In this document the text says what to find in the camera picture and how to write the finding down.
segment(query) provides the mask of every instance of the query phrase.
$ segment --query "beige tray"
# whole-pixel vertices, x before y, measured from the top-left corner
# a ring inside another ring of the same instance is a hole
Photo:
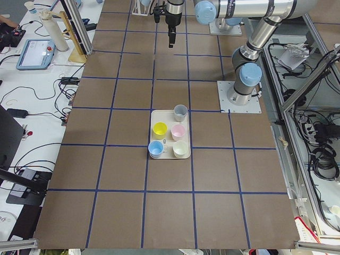
[[[156,139],[154,137],[154,134],[152,132],[152,127],[157,123],[157,122],[164,122],[168,130],[166,132],[165,138],[162,140]],[[186,142],[188,144],[188,153],[184,155],[184,157],[177,158],[174,155],[173,151],[173,144],[176,142],[173,140],[172,135],[171,135],[171,128],[172,126],[176,124],[182,124],[185,126],[186,134],[184,135],[182,141]],[[159,158],[155,159],[185,159],[189,158],[191,155],[191,150],[190,150],[190,129],[189,129],[189,119],[188,116],[185,117],[183,122],[178,122],[175,120],[174,117],[174,111],[173,110],[154,110],[151,113],[151,128],[150,128],[150,142],[152,141],[161,141],[165,145],[165,149],[163,154]]]

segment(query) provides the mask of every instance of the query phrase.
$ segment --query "pink cup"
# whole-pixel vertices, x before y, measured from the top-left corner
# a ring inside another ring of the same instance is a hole
[[[185,135],[185,127],[181,124],[174,125],[171,128],[171,135],[175,141],[181,140]]]

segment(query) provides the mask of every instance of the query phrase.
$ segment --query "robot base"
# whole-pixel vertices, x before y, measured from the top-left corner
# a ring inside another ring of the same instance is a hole
[[[220,30],[216,27],[215,22],[209,23],[210,34],[218,36],[242,36],[242,31],[240,25],[235,25],[227,30]]]
[[[218,81],[218,95],[219,95],[219,105],[221,107],[221,111],[228,113],[262,113],[259,99],[258,97],[252,97],[248,104],[245,106],[237,106],[229,101],[227,97],[228,89],[234,86],[234,81]]]

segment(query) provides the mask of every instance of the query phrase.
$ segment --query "blue tablet device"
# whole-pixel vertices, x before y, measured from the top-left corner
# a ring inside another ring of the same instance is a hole
[[[55,45],[50,39],[28,39],[23,47],[16,69],[45,70],[52,61]]]

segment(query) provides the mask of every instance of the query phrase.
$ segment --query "white table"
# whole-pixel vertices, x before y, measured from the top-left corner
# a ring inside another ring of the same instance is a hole
[[[44,1],[44,4],[47,5],[50,5],[52,3],[53,0]],[[82,0],[82,5],[80,6],[79,11],[82,18],[90,19],[90,23],[97,23],[102,6],[103,4],[98,4],[96,0]],[[20,24],[28,23],[31,20],[40,21],[40,18],[37,14],[31,14],[27,12]],[[61,30],[65,29],[65,25],[61,20],[58,21],[58,25]],[[50,38],[41,37],[34,33],[34,31],[39,26],[40,24],[38,22],[25,25],[23,29],[26,30],[26,34],[19,43],[18,47],[12,48],[11,51],[6,54],[0,54],[0,60],[9,55],[20,54],[27,39]],[[39,29],[38,33],[42,35],[47,35],[47,31],[44,27]],[[88,32],[91,41],[94,37],[94,34],[94,30]],[[40,98],[47,98],[52,96],[54,94],[53,82],[61,77],[70,77],[82,65],[80,63],[71,63],[67,60],[74,48],[73,42],[71,40],[68,40],[67,44],[69,45],[70,49],[66,52],[58,52],[56,50],[51,65],[48,67],[47,70],[44,71],[17,70],[15,66],[18,61],[18,57],[10,58],[4,61],[3,64],[0,66],[0,80],[3,80],[3,83],[0,86],[0,100],[7,92],[18,86],[34,88]],[[80,69],[79,72],[76,73],[75,77],[80,78],[82,71],[83,69]],[[23,88],[17,89],[4,98],[2,106],[5,109],[26,109],[29,113],[49,112],[55,113],[56,115],[60,116],[60,114],[56,111],[54,107],[55,99],[60,93],[57,82],[55,83],[55,88],[56,96],[49,100],[38,100],[34,96],[32,90]],[[68,105],[68,102],[69,100],[66,99],[65,96],[60,96],[58,99],[59,109],[66,107]],[[61,126],[60,120],[51,115],[28,116],[25,119],[16,118],[16,120],[21,125],[28,125],[27,129],[29,131],[33,131],[33,135],[20,143],[18,151],[13,159],[12,165],[14,165],[29,150],[48,143],[60,143],[63,139],[65,127]],[[22,166],[34,160],[50,160],[55,162],[59,152],[59,148],[60,145],[56,144],[34,150],[22,161],[20,161],[19,166]],[[37,163],[36,165],[46,166],[53,169],[53,165],[51,163]],[[38,171],[44,171],[43,168],[31,168]],[[1,187],[11,189],[12,185],[13,183],[4,181]],[[0,189],[0,210],[9,211],[16,215],[16,217],[18,217],[23,206],[11,205],[6,203],[6,198],[8,194],[9,191]]]

